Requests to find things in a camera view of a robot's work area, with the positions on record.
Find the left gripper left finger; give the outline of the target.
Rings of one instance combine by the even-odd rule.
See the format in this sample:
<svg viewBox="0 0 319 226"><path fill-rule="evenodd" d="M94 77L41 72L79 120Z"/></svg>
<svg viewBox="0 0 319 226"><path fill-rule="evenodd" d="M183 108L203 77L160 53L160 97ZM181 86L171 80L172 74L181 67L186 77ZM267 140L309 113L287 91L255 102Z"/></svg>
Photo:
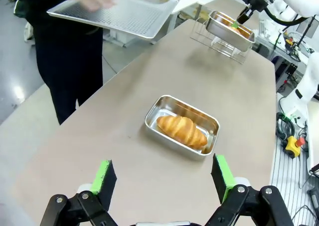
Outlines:
<svg viewBox="0 0 319 226"><path fill-rule="evenodd" d="M116 174L111 160L102 161L88 190L73 197L53 195L41 220L42 226L78 226L89 222L92 226L115 226L109 215Z"/></svg>

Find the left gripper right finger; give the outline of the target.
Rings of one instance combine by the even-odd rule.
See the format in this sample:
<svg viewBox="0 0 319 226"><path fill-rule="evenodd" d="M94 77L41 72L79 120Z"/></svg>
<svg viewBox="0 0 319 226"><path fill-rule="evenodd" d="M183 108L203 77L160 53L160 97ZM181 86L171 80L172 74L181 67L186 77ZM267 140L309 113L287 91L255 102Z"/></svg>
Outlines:
<svg viewBox="0 0 319 226"><path fill-rule="evenodd" d="M250 217L257 226L292 226L285 202L275 186L256 190L235 182L223 155L213 155L211 176L221 205L207 226L233 226L241 216Z"/></svg>

